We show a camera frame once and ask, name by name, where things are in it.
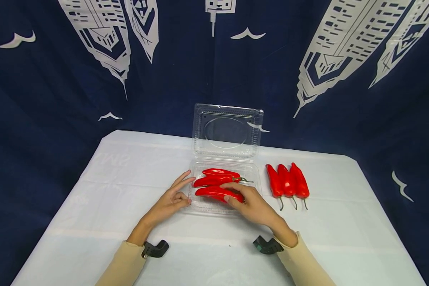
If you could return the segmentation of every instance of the blue fabric backdrop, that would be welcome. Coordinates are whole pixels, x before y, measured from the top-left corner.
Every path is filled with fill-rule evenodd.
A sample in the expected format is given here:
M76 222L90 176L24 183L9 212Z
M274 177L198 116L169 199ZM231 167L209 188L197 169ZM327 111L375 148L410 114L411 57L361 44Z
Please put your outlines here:
M129 129L190 137L197 102L263 109L270 132L262 145L358 160L429 285L426 1L0 1L0 285L12 282L103 136ZM396 9L391 30L358 47L365 58L324 52L319 45L345 40L328 37L337 19L369 21L358 2L386 14L380 21ZM110 23L124 21L106 25L101 9L116 10ZM86 11L96 19L86 16L86 25L96 27L82 26ZM251 34L235 39L247 27ZM101 118L110 112L122 119Z

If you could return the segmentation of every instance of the forearm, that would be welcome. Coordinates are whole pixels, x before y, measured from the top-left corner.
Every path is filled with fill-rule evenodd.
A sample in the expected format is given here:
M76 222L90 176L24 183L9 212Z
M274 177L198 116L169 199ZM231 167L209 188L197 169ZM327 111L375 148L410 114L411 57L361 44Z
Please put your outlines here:
M143 246L148 239L154 225L147 219L146 215L137 223L129 237L128 243L133 243L138 246Z
M284 251L278 252L278 257L296 286L335 286L334 281L311 254L299 232L290 229L284 220L271 226L271 229L284 248Z
M113 260L95 286L131 286L137 280L145 259L141 256L143 244L152 230L146 219L141 219L135 226L127 241L122 242Z

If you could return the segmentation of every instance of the red pepper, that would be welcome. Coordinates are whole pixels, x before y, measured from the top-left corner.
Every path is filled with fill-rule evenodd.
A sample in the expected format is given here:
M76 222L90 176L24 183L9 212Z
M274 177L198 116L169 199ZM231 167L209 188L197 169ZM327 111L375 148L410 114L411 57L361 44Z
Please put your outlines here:
M294 176L283 164L280 164L278 165L278 177L280 177L281 188L283 189L284 195L287 196L287 198L293 199L297 210L298 204L294 199L294 195L296 193L296 180Z
M254 182L247 181L244 177L241 177L241 175L237 172L232 172L224 169L211 168L211 169L203 170L202 173L205 174L207 177L211 175L232 175L234 178L238 178L238 181L236 181L237 183L239 181L254 183Z
M193 183L194 187L202 186L221 186L224 183L236 182L238 183L240 178L234 178L232 175L209 175L207 177L200 178Z
M203 196L203 197L209 197L212 199L216 199L221 202L224 201L224 196L231 196L232 198L235 198L237 201L243 202L245 201L244 196L241 193L234 193L229 189L222 189L219 186L209 186L209 187L203 187L201 189L198 189L195 192L196 196Z
M296 196L300 199L303 199L305 208L308 210L307 202L305 201L305 199L310 196L310 190L308 190L307 180L305 180L302 170L297 165L295 165L295 163L292 163L291 165L291 173L296 179Z
M271 184L272 196L273 198L279 198L281 201L280 211L283 210L284 204L281 196L283 195L283 188L281 187L280 177L278 173L273 169L273 167L269 164L265 165L267 168L267 174L269 174L269 181Z

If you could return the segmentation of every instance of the white tablecloth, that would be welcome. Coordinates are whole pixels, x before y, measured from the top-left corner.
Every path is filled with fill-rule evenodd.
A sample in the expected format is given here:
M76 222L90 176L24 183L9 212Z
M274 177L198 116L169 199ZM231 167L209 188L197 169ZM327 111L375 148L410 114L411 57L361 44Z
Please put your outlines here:
M103 138L78 183L13 282L13 286L94 285L122 240L182 172L194 154L191 138L116 131ZM302 233L338 286L425 285L356 161L349 157L260 147L254 160L263 195L265 164L304 172L306 211L284 199L278 211ZM252 242L271 233L235 215L180 212L149 241L170 244L148 258L136 285L293 285L276 255Z

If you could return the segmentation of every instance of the left hand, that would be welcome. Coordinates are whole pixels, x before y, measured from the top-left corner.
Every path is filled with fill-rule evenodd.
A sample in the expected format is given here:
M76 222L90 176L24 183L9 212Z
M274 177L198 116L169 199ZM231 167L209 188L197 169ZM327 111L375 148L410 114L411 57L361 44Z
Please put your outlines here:
M195 180L194 177L184 179L191 171L186 171L181 174L178 179L173 182L172 186L158 199L148 213L143 216L142 220L146 220L152 226L156 226L166 219L169 219L177 211L191 204L191 199L179 192L182 187Z
M193 182L195 177L186 178L191 171L186 171L173 182L172 186L158 199L131 232L127 242L142 246L151 230L159 223L169 219L177 211L191 204L184 193L179 192L182 187Z

